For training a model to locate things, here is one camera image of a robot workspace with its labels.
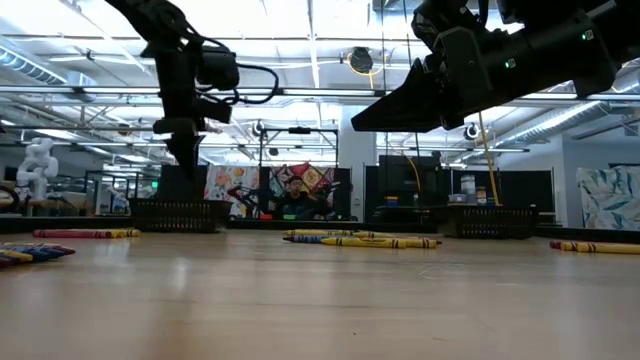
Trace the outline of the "floral patterned cloth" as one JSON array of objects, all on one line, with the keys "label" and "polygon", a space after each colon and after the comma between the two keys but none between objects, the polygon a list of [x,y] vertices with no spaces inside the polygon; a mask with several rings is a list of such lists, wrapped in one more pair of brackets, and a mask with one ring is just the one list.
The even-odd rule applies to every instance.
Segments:
[{"label": "floral patterned cloth", "polygon": [[204,199],[230,202],[230,215],[234,218],[255,218],[258,188],[257,167],[209,165]]}]

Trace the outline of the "black cabinet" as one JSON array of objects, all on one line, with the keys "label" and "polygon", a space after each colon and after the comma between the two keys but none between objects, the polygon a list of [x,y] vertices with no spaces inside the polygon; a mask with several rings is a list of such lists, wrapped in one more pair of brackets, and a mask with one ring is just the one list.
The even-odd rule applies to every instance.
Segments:
[{"label": "black cabinet", "polygon": [[[443,175],[432,156],[381,155],[378,165],[366,167],[365,221],[428,221],[429,209],[445,203]],[[398,206],[386,207],[386,196],[398,197]]]}]

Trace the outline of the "black plastic mesh basket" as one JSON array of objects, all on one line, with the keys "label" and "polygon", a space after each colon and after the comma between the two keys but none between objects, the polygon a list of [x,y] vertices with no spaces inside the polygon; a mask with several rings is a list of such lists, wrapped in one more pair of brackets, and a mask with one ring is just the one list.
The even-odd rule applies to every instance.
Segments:
[{"label": "black plastic mesh basket", "polygon": [[218,200],[129,201],[134,227],[143,232],[216,233],[229,219],[232,203]]},{"label": "black plastic mesh basket", "polygon": [[535,230],[535,207],[447,206],[438,233],[458,239],[527,239]]}]

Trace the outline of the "colourful patchwork quilt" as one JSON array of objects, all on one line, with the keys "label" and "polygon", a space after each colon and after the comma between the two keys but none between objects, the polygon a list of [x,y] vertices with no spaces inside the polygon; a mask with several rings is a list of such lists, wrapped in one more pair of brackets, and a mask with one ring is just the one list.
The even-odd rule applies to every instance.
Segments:
[{"label": "colourful patchwork quilt", "polygon": [[304,183],[303,189],[321,204],[323,213],[312,220],[295,220],[293,217],[287,217],[285,220],[328,220],[329,217],[335,213],[333,209],[334,169],[318,168],[308,162],[270,168],[268,181],[270,191],[267,207],[268,212],[274,217],[272,213],[273,203],[285,193],[288,179],[292,176],[302,178]]}]

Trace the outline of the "blue white patterned cloth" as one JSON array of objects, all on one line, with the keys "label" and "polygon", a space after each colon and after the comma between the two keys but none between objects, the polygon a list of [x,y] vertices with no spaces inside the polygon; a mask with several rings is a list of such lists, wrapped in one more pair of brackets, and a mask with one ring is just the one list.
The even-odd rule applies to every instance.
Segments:
[{"label": "blue white patterned cloth", "polygon": [[640,166],[578,168],[586,228],[640,231]]}]

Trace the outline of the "person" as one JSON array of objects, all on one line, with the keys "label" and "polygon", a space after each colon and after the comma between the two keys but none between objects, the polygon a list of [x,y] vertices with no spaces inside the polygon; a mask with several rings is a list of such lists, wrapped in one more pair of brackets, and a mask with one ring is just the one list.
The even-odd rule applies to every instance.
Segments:
[{"label": "person", "polygon": [[285,193],[273,203],[272,213],[276,219],[312,220],[323,213],[321,204],[303,189],[303,185],[299,176],[288,179]]}]

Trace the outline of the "black square panel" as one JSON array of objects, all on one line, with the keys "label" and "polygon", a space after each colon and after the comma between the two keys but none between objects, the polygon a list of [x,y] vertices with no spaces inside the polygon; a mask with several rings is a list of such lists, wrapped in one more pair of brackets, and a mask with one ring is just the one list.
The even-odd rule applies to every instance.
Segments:
[{"label": "black square panel", "polygon": [[160,200],[189,201],[204,198],[207,181],[206,165],[198,165],[192,178],[187,178],[177,165],[163,165],[156,197]]}]

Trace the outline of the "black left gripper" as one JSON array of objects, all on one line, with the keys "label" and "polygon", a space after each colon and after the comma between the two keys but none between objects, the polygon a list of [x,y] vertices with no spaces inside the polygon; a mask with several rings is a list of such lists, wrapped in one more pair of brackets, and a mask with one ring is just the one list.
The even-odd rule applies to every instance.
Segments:
[{"label": "black left gripper", "polygon": [[231,117],[230,102],[207,98],[206,93],[215,88],[196,79],[203,46],[190,43],[182,50],[158,50],[154,55],[164,116],[153,124],[153,132],[172,134],[165,144],[189,180],[195,177],[204,139],[194,134],[206,129],[208,119],[227,123]]}]

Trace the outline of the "white canister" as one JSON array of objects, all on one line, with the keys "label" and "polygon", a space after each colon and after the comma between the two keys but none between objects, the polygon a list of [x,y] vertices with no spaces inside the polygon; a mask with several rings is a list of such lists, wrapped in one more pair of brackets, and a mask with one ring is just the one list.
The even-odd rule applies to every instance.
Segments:
[{"label": "white canister", "polygon": [[476,182],[474,175],[463,175],[461,177],[461,192],[465,195],[467,204],[475,205],[477,203]]}]

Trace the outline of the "black partition wall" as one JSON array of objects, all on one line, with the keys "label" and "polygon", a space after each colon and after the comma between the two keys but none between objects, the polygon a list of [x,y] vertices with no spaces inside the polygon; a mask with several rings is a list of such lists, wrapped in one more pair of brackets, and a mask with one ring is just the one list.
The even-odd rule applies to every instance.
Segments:
[{"label": "black partition wall", "polygon": [[[493,197],[490,175],[487,171],[445,170],[444,188],[447,193],[461,192],[463,176],[472,176],[477,187],[484,187]],[[534,205],[542,212],[555,210],[552,172],[543,171],[495,171],[494,180],[500,203],[507,207]]]}]

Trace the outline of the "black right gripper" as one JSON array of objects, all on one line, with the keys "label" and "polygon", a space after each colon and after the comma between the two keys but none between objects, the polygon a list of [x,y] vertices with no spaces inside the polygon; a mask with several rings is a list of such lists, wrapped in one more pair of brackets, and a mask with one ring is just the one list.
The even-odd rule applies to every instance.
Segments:
[{"label": "black right gripper", "polygon": [[416,58],[404,82],[353,116],[356,131],[429,132],[452,129],[478,109],[492,89],[482,65],[481,42],[490,0],[423,0],[415,8],[411,28],[430,50]]}]

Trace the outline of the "black metal table frame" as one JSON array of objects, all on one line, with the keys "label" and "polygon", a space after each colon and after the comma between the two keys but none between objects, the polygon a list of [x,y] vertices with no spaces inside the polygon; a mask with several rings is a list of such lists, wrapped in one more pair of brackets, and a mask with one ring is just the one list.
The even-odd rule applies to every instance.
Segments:
[{"label": "black metal table frame", "polygon": [[[144,228],[131,217],[95,216],[95,217],[0,217],[0,234],[30,233],[36,229],[53,228]],[[289,230],[309,229],[348,229],[369,230],[385,233],[424,233],[441,234],[452,237],[453,232],[447,225],[435,224],[397,224],[397,223],[356,223],[356,222],[293,222],[260,220],[227,220],[218,229],[238,230]],[[566,228],[559,226],[537,226],[531,230],[533,237],[563,239],[574,241],[593,241],[602,243],[626,243],[640,245],[640,231],[598,230],[584,228]]]}]

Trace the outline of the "white building column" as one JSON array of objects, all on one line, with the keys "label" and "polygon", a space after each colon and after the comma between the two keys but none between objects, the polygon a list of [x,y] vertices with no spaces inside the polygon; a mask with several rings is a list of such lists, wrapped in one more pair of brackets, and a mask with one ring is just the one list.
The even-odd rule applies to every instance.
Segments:
[{"label": "white building column", "polygon": [[354,105],[341,108],[338,140],[339,167],[351,170],[351,215],[360,222],[364,221],[365,215],[366,167],[377,161],[377,135],[356,131],[351,122],[364,109],[364,106]]}]

